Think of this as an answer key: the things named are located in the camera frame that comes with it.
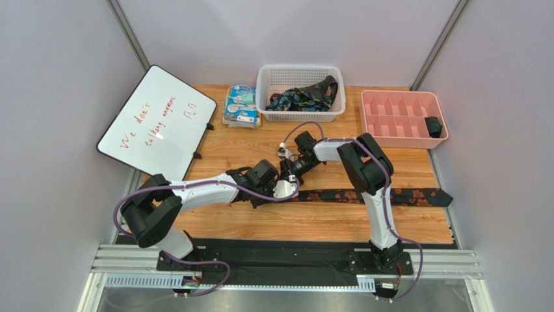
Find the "white whiteboard black frame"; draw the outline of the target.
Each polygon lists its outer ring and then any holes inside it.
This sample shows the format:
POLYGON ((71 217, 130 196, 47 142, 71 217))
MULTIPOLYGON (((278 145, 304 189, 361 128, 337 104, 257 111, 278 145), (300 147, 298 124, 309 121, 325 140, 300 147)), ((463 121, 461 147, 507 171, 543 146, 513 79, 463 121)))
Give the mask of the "white whiteboard black frame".
POLYGON ((152 65, 96 149, 145 174, 181 181, 216 109, 215 100, 152 65))

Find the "pink divided organizer tray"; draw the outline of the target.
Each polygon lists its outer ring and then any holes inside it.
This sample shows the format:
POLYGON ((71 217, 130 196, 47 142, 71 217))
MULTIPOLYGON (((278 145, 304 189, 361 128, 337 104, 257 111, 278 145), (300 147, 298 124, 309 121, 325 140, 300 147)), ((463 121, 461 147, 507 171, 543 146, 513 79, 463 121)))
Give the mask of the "pink divided organizer tray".
POLYGON ((432 92, 364 90, 361 93, 362 131, 387 148, 432 150, 449 138, 449 130, 438 98, 432 92), (443 125, 440 138, 430 138, 425 117, 438 117, 443 125))

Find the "left aluminium frame post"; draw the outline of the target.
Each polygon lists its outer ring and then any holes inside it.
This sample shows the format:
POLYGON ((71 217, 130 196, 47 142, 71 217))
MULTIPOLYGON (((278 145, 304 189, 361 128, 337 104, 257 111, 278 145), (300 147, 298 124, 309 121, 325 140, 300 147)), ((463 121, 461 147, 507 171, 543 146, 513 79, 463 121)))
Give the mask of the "left aluminium frame post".
POLYGON ((131 22, 129 21, 127 14, 119 0, 106 0, 105 1, 110 8, 117 24, 125 36, 137 62, 142 68, 143 72, 146 72, 151 66, 146 53, 144 52, 138 36, 135 34, 131 22))

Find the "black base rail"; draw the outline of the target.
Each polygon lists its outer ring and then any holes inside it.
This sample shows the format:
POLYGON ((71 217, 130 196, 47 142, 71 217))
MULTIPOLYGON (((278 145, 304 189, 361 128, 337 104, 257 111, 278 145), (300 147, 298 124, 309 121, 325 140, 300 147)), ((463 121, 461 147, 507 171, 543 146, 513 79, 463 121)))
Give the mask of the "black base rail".
POLYGON ((354 287, 361 276, 384 280, 414 278, 437 247, 404 245, 392 260, 379 260, 376 248, 362 242, 197 239, 197 249, 181 264, 165 252, 154 252, 154 271, 200 275, 202 285, 253 287, 354 287))

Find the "black orange floral tie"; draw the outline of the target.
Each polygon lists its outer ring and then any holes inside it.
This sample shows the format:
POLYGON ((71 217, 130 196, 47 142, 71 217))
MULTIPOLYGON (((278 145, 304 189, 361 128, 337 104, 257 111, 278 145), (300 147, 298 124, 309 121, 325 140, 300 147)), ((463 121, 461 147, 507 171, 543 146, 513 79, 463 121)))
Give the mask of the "black orange floral tie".
MULTIPOLYGON (((364 204, 360 192, 354 189, 336 188, 301 190, 285 202, 330 202, 364 204)), ((448 207, 453 197, 441 188, 392 188, 390 202, 393 206, 448 207)))

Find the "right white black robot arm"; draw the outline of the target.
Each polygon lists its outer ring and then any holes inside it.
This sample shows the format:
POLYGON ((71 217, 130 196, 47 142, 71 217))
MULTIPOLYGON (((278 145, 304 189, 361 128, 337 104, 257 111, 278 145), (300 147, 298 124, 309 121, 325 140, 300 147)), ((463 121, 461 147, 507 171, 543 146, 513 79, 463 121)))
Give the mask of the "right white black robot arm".
POLYGON ((280 179, 301 177, 321 163, 342 163, 350 183, 361 194, 371 223, 371 262, 379 269, 390 268, 403 253, 401 239, 395 229, 391 209, 391 161, 369 134, 356 138, 323 138, 314 140, 307 132, 295 138, 300 154, 297 160, 289 159, 286 143, 278 150, 280 179))

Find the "blue white packet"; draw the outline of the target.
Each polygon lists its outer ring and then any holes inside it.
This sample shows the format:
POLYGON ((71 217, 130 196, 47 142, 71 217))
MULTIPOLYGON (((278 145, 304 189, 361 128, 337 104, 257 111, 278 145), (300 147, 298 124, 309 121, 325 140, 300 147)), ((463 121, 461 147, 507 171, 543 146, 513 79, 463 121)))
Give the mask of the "blue white packet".
POLYGON ((222 123, 228 127, 255 129, 261 126, 256 108, 256 87, 234 84, 227 90, 222 111, 222 123))

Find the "dark floral ties pile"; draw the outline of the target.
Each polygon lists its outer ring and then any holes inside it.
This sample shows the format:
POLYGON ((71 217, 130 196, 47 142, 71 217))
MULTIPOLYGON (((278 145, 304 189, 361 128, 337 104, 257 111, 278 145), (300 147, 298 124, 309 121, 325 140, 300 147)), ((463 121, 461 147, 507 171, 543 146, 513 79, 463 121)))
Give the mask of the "dark floral ties pile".
POLYGON ((281 94, 273 94, 266 111, 328 112, 336 99, 339 83, 327 75, 322 81, 301 88, 290 88, 281 94))

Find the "right aluminium frame post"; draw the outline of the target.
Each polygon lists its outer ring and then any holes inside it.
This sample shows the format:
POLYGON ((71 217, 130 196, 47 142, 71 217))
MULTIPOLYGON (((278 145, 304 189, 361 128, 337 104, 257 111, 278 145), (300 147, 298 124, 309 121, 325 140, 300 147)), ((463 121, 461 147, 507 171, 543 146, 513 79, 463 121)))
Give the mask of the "right aluminium frame post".
POLYGON ((438 37, 433 43, 431 50, 429 51, 425 61, 423 62, 420 70, 418 71, 412 84, 409 86, 410 91, 418 91, 421 89, 423 83, 429 76, 434 64, 438 60, 441 52, 447 45, 451 35, 454 33, 460 20, 463 18, 466 10, 472 3, 472 0, 458 0, 451 11, 447 21, 445 22, 438 37))

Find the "rolled black tie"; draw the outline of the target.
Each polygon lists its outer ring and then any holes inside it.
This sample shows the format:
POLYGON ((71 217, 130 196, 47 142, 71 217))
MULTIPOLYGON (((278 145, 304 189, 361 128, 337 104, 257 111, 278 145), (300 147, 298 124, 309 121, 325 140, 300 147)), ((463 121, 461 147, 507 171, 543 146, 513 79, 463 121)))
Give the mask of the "rolled black tie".
POLYGON ((440 138, 443 131, 443 125, 440 123, 438 117, 428 116, 425 117, 425 125, 430 138, 440 138))

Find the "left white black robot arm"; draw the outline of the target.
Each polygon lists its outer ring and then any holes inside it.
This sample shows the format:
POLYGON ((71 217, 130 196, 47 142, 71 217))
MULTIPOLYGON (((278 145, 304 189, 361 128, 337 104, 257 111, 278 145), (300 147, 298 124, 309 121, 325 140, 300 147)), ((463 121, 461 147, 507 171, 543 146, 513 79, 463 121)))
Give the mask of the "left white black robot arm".
POLYGON ((194 250, 189 236, 174 226, 177 216, 191 209, 216 203, 246 202, 258 196, 273 196, 278 170, 262 160, 254 167, 228 170, 193 181, 169 181, 152 176, 117 208, 139 247, 156 246, 177 259, 194 250))

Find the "aluminium frame post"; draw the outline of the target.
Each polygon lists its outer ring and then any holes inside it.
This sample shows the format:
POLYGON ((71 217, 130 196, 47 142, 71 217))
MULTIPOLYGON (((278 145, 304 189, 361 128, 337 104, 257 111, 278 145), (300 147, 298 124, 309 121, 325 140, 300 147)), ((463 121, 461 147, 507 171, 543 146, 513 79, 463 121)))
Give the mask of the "aluminium frame post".
POLYGON ((138 36, 135 34, 131 22, 129 21, 127 14, 119 0, 106 0, 105 1, 110 8, 117 24, 125 36, 137 62, 142 68, 143 72, 146 72, 151 66, 146 53, 144 52, 138 36))
POLYGON ((431 50, 429 51, 425 61, 423 62, 420 70, 418 71, 412 84, 409 86, 410 91, 418 91, 421 89, 423 83, 429 76, 434 64, 438 60, 441 52, 447 45, 451 35, 454 33, 460 20, 463 18, 466 10, 472 3, 472 0, 458 0, 451 11, 447 21, 445 22, 438 37, 433 43, 431 50))

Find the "white plastic basket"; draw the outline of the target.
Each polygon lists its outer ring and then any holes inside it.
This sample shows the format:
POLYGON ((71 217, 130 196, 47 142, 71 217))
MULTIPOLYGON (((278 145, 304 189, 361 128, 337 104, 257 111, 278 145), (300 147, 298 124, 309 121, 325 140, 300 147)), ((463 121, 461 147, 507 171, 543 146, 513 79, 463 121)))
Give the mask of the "white plastic basket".
POLYGON ((331 122, 346 109, 342 74, 333 66, 262 66, 256 108, 270 122, 331 122))

